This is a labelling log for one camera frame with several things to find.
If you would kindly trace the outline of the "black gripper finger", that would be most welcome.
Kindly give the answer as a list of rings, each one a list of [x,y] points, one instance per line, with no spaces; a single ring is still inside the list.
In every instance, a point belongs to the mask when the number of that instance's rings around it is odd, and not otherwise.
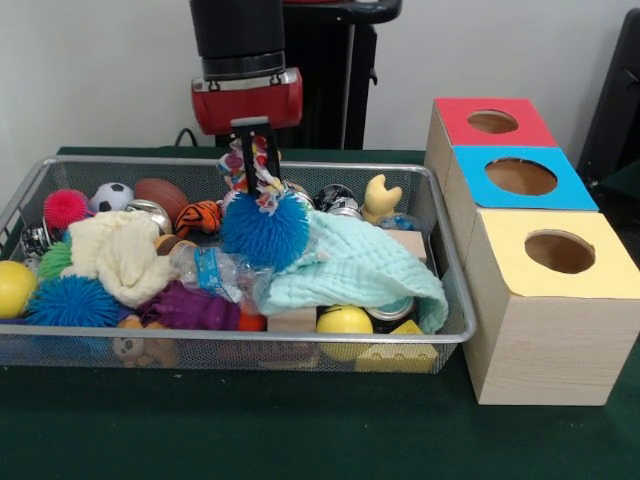
[[[253,198],[257,198],[259,195],[259,191],[255,157],[258,153],[258,150],[254,143],[255,136],[251,132],[244,132],[240,134],[239,139],[241,142],[242,157],[244,162],[247,193]]]
[[[267,156],[266,169],[272,177],[277,180],[281,180],[280,154],[277,147],[275,132],[271,129],[266,129],[263,132],[263,137],[265,139],[265,150]]]

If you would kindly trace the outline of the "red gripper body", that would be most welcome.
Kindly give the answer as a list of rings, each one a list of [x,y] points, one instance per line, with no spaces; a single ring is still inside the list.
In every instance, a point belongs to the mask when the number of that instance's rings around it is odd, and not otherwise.
[[[237,126],[256,124],[290,128],[302,119],[303,79],[297,68],[247,79],[200,77],[191,82],[191,101],[206,135],[229,135]]]

